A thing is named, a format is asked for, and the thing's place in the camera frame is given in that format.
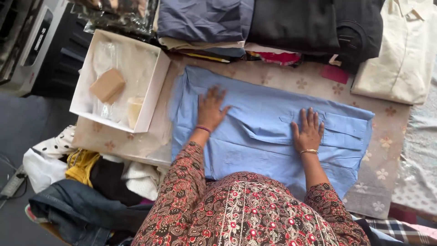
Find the purple bracelet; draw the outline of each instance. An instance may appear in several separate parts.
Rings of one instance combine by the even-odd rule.
[[[211,134],[211,130],[209,130],[209,129],[206,128],[206,127],[196,126],[196,128],[199,128],[199,129],[205,130],[205,131],[209,132],[209,134]]]

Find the clear plastic packaging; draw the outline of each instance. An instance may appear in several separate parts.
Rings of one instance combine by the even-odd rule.
[[[132,120],[129,124],[128,101],[146,96],[156,60],[157,54],[133,44],[100,41],[93,56],[96,79],[104,72],[115,68],[122,74],[126,85],[119,98],[112,104],[103,103],[94,97],[93,114],[134,128]]]
[[[85,27],[86,32],[93,33],[95,29],[103,29],[127,34],[126,36],[136,36],[142,41],[155,36],[153,19],[158,0],[72,0],[72,2],[76,4],[73,5],[71,13],[89,21]]]

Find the shirt collar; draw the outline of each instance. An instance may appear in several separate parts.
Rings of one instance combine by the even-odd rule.
[[[412,10],[418,13],[420,18],[422,20],[426,20],[429,16],[429,14],[432,11],[432,5],[433,0],[423,0],[421,3],[415,3],[415,6],[412,7],[410,4],[408,4],[408,1],[413,2],[412,0],[398,0],[399,1],[399,7],[401,8],[402,16],[405,16]]]

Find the pink tag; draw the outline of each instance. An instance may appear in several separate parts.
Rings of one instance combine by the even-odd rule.
[[[323,78],[330,79],[332,81],[347,84],[348,75],[341,68],[331,65],[325,65],[320,72]]]

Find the hand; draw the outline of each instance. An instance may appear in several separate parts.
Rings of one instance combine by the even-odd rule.
[[[231,106],[226,106],[220,111],[226,91],[219,92],[218,86],[213,86],[208,89],[206,98],[199,95],[198,108],[198,126],[206,127],[211,132],[222,122]]]
[[[306,115],[305,109],[302,109],[301,119],[301,132],[299,132],[296,122],[291,123],[296,151],[300,153],[307,149],[317,150],[325,130],[325,124],[322,122],[319,126],[319,114],[313,113],[312,108],[309,108],[308,115]]]

